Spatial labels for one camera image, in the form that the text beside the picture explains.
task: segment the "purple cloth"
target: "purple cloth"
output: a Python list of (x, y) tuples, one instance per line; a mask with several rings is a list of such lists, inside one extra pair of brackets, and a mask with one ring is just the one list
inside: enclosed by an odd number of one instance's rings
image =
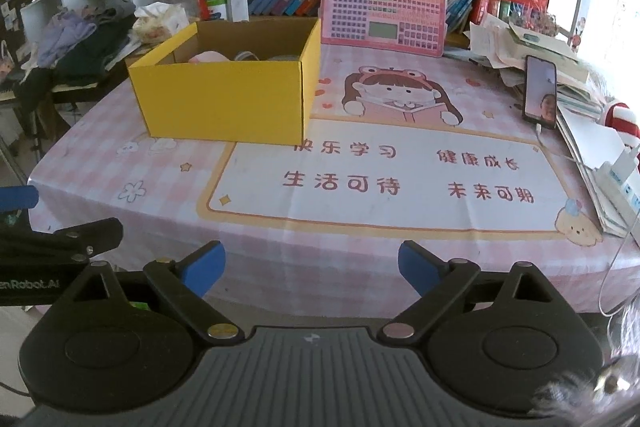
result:
[(64, 57), (78, 42), (95, 31), (95, 23), (83, 19), (76, 12), (54, 15), (38, 42), (38, 67), (49, 68)]

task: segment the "printed tablecloth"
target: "printed tablecloth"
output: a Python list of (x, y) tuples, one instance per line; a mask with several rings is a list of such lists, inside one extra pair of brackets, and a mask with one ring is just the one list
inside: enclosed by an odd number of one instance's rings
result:
[[(556, 132), (543, 139), (566, 153)], [(125, 82), (30, 182), (35, 230), (117, 217), (124, 240), (106, 258), (126, 269), (219, 239), (227, 264), (210, 295), (287, 314), (397, 314), (417, 298), (398, 272), (403, 239), (487, 270), (531, 261), (578, 311), (595, 311), (620, 244), (600, 234), (577, 169), (540, 149), (497, 77), (346, 46), (322, 49), (300, 146), (150, 138)], [(630, 241), (605, 305), (633, 293), (639, 273)]]

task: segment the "yellow cardboard box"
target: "yellow cardboard box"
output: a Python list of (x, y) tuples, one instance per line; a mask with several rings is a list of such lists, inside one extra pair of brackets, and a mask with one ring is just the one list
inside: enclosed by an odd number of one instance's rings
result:
[[(229, 62), (188, 63), (214, 50)], [(234, 62), (242, 51), (260, 61)], [(295, 55), (299, 60), (267, 60)], [(297, 145), (320, 70), (320, 21), (272, 17), (193, 23), (129, 67), (152, 137)]]

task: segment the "phone screen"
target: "phone screen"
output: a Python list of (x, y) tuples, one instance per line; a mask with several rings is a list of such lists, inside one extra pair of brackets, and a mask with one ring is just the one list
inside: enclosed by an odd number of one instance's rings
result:
[(556, 125), (556, 65), (537, 57), (527, 57), (524, 115), (545, 126)]

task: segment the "red chinese characters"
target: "red chinese characters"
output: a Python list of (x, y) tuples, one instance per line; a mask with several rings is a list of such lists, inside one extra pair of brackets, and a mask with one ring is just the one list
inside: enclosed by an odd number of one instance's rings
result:
[[(437, 153), (438, 160), (443, 163), (453, 163), (458, 164), (458, 154), (455, 151), (450, 150), (439, 150)], [(478, 160), (478, 155), (472, 152), (463, 152), (460, 153), (460, 157), (462, 158), (462, 163), (464, 165), (478, 167), (480, 162)], [(498, 159), (495, 155), (488, 154), (484, 156), (484, 166), (490, 168), (498, 168), (502, 169), (501, 160)], [(517, 171), (520, 169), (518, 163), (514, 158), (505, 158), (504, 165), (506, 165), (512, 171)]]
[(458, 163), (456, 153), (453, 151), (438, 151), (438, 158), (444, 163)]
[(340, 142), (334, 140), (323, 141), (322, 150), (320, 152), (326, 154), (340, 154)]
[(354, 156), (362, 156), (369, 152), (369, 146), (366, 143), (353, 142), (351, 144), (351, 152)]
[(459, 200), (466, 196), (466, 188), (462, 183), (450, 183), (449, 190), (449, 196), (455, 196)]
[[(282, 185), (284, 187), (304, 187), (305, 173), (299, 171), (287, 171), (284, 175), (286, 180)], [(325, 174), (316, 174), (316, 184), (314, 188), (322, 188), (322, 190), (337, 190), (340, 187), (341, 176), (338, 176), (335, 172), (327, 172)], [(362, 174), (350, 174), (346, 177), (347, 188), (350, 190), (356, 190), (356, 192), (367, 192), (369, 190), (369, 176)], [(400, 182), (396, 178), (378, 178), (378, 187), (380, 188), (380, 194), (390, 194), (397, 196), (400, 190)]]
[[(511, 192), (511, 188), (506, 185), (495, 185), (495, 192), (489, 190), (487, 185), (477, 183), (474, 185), (474, 194), (476, 195), (477, 200), (490, 200), (492, 199), (492, 194), (497, 194), (498, 198), (505, 201), (513, 201), (513, 193)], [(534, 203), (533, 195), (528, 188), (517, 187), (514, 188), (515, 193), (518, 199), (522, 203)], [(462, 183), (452, 182), (449, 184), (449, 196), (458, 198), (461, 200), (466, 197), (466, 187)]]
[(358, 192), (367, 192), (369, 189), (368, 176), (347, 176), (347, 186), (351, 190), (357, 190)]
[(288, 180), (289, 183), (283, 183), (285, 187), (303, 187), (302, 180), (305, 178), (305, 175), (302, 172), (287, 172), (284, 175), (284, 179)]
[[(294, 151), (306, 151), (312, 152), (314, 147), (314, 143), (312, 140), (305, 139), (302, 144), (295, 145), (293, 147)], [(369, 144), (364, 142), (356, 142), (351, 143), (350, 152), (354, 156), (364, 156), (369, 154), (369, 150), (371, 147), (375, 147), (374, 145), (369, 146)], [(337, 140), (325, 140), (322, 142), (322, 149), (320, 150), (323, 154), (340, 154), (340, 142)], [(378, 145), (378, 154), (380, 156), (384, 156), (385, 158), (395, 158), (396, 157), (396, 148), (393, 145)]]
[(293, 147), (294, 151), (309, 151), (311, 152), (311, 149), (313, 148), (314, 143), (311, 140), (307, 140), (305, 138), (305, 140), (302, 142), (302, 145), (295, 145)]
[(338, 188), (338, 177), (336, 174), (318, 174), (316, 176), (315, 188), (322, 187), (324, 190), (335, 190)]

